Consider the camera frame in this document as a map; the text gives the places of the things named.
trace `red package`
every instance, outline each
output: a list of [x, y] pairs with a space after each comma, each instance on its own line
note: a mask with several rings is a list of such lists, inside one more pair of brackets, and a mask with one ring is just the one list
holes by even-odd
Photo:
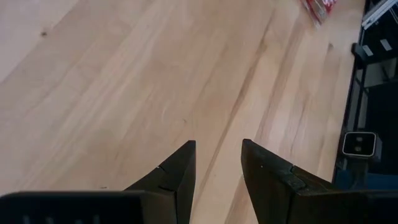
[[320, 26], [329, 16], [337, 0], [301, 0], [311, 15], [315, 25]]

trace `white label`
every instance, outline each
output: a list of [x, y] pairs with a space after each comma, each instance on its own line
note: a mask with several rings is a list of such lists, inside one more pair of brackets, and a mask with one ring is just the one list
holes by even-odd
[[381, 45], [383, 45], [383, 47], [386, 51], [392, 50], [391, 45], [388, 43], [388, 41], [386, 39], [380, 40], [380, 43], [381, 43]]
[[365, 53], [366, 53], [369, 57], [373, 55], [373, 52], [371, 51], [371, 49], [370, 49], [367, 45], [362, 46], [362, 48], [363, 48], [363, 50], [365, 51]]

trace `wood grain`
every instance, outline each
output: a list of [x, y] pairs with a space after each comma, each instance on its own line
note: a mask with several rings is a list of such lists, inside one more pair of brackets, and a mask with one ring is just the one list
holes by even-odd
[[3, 1], [0, 193], [120, 190], [194, 139], [192, 223], [255, 223], [241, 140], [331, 180], [363, 4]]

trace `black plastic part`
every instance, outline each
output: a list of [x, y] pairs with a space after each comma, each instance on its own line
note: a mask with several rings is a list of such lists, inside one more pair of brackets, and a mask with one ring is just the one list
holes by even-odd
[[0, 223], [189, 223], [195, 141], [122, 192], [19, 192], [0, 198]]
[[259, 223], [397, 223], [397, 191], [343, 192], [245, 139], [243, 176]]

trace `wooden table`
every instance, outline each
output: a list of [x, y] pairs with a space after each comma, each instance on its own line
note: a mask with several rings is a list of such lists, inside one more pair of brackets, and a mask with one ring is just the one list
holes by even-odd
[[331, 180], [363, 0], [0, 3], [0, 193], [121, 190], [197, 141], [192, 223], [255, 222], [250, 138]]

